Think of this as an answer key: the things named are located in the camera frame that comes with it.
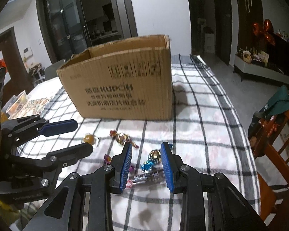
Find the green cloth on chair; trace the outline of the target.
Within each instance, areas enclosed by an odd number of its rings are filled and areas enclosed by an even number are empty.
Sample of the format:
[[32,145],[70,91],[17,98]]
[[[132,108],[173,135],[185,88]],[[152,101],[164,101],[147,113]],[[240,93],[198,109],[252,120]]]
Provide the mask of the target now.
[[285,85],[281,86],[276,93],[267,101],[263,108],[253,114],[252,121],[267,119],[289,110],[289,91]]

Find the red wooden chair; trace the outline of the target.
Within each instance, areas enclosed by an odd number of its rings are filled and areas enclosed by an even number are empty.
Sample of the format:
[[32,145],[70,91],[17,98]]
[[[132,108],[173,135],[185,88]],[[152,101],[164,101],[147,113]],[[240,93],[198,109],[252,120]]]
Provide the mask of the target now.
[[260,184],[260,217],[274,230],[289,230],[289,110],[260,119],[249,141]]

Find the checkered grey white tablecloth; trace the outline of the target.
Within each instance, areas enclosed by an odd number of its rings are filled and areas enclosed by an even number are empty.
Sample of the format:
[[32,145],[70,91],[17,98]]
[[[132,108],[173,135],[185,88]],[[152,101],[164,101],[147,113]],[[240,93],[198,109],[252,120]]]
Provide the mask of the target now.
[[49,138],[40,136],[20,146],[22,157],[40,159],[47,153],[80,144],[86,134],[97,137],[93,153],[76,165],[62,170],[59,180],[69,173],[93,173],[104,163],[104,155],[114,156],[122,146],[110,137],[116,130],[136,143],[131,163],[136,174],[149,153],[166,141],[185,164],[201,173],[223,173],[256,210],[260,210],[260,187],[252,151],[237,112],[213,71],[200,60],[172,57],[173,112],[168,121],[127,121],[85,119],[80,116],[60,81],[44,82],[50,102],[41,116],[49,121],[74,119],[78,129]]

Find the glass sliding door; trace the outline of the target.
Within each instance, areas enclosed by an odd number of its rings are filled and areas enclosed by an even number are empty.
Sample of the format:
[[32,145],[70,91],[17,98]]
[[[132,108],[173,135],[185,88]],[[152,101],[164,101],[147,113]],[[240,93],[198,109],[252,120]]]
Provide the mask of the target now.
[[91,46],[81,0],[36,0],[36,9],[51,63]]

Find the brown cardboard box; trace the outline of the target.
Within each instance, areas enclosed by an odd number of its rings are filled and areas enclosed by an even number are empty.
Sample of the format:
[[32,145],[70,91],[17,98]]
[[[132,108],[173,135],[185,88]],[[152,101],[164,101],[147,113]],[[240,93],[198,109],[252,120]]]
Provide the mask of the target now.
[[58,68],[57,75],[83,118],[159,121],[172,117],[167,35],[90,47]]

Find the floral patterned mat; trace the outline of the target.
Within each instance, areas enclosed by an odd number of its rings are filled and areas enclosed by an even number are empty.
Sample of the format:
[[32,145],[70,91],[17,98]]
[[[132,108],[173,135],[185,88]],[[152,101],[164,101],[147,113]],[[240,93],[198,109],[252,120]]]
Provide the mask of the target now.
[[22,109],[12,116],[11,119],[40,114],[49,102],[50,100],[48,98],[27,101]]

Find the grey dining chair left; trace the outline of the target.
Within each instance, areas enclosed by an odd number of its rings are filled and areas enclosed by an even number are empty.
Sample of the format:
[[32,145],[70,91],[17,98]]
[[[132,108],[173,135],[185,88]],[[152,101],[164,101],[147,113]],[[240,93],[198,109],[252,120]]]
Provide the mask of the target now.
[[48,81],[57,77],[57,69],[59,69],[65,62],[66,62],[65,59],[61,59],[53,63],[52,65],[48,66],[45,69],[45,80]]

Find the long brown white snack bar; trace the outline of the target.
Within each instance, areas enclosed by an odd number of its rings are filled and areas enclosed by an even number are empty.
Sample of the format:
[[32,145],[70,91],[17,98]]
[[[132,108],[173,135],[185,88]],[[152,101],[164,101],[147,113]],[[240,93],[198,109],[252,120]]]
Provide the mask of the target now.
[[150,171],[149,173],[143,173],[139,175],[129,176],[126,187],[150,187],[152,185],[162,185],[165,184],[165,175],[163,169],[156,169]]

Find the amber jelly cup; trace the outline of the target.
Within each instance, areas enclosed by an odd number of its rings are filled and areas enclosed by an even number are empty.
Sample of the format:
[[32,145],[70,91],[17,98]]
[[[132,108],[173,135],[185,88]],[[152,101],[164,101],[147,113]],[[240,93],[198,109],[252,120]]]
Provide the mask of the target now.
[[83,138],[84,143],[89,143],[92,146],[98,146],[100,143],[100,139],[94,134],[86,134]]

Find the white low cabinet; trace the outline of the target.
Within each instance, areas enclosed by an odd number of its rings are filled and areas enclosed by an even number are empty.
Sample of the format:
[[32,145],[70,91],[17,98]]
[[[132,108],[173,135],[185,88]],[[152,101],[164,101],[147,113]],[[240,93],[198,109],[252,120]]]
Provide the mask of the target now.
[[249,64],[238,56],[234,57],[234,68],[240,70],[243,75],[250,74],[289,85],[289,76],[263,66]]

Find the purple gold candy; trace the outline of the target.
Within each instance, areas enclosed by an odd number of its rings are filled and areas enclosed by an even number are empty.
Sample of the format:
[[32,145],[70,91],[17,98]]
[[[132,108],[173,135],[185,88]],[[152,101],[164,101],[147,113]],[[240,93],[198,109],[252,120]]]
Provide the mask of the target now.
[[[107,155],[107,154],[104,155],[104,164],[105,165],[110,164],[111,160],[112,160],[112,158],[109,155]],[[134,172],[134,167],[132,165],[130,165],[130,167],[129,167],[129,172],[130,173]]]

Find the red foil balloon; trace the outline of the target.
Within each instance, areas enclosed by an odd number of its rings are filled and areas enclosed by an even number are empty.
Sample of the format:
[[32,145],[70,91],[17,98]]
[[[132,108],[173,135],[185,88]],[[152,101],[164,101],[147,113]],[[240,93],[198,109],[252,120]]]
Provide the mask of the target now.
[[253,34],[255,36],[262,35],[268,43],[275,46],[274,28],[269,19],[265,19],[263,25],[260,23],[253,23]]

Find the blue gold candy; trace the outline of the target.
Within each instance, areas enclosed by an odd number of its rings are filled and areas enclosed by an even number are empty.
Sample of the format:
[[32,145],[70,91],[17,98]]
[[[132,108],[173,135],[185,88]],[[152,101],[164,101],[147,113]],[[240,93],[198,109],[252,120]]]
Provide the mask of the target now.
[[144,173],[149,173],[153,171],[153,167],[162,163],[166,168],[170,164],[170,158],[167,156],[166,148],[164,145],[161,146],[160,149],[152,150],[149,155],[147,161],[144,162],[141,166],[141,170]]

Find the red white door poster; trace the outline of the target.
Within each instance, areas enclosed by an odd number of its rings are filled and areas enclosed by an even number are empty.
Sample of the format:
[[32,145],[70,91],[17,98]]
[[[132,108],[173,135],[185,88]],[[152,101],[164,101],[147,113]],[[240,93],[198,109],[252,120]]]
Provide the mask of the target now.
[[6,69],[6,74],[5,74],[5,78],[4,78],[4,85],[6,85],[11,80],[11,77],[10,77],[10,74],[8,72],[8,68],[7,68],[6,62],[4,60],[3,53],[2,53],[2,51],[0,51],[0,68],[2,68],[2,67],[4,67]]

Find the red gold candy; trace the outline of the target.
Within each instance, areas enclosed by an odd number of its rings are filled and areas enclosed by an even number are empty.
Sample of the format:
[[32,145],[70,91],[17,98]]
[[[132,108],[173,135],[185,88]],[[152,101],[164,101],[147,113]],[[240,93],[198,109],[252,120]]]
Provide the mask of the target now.
[[127,134],[124,134],[122,132],[118,133],[116,130],[111,130],[109,136],[116,140],[116,142],[119,143],[121,146],[124,146],[126,142],[129,142],[134,148],[139,148],[139,146],[136,145],[131,139],[131,137]]

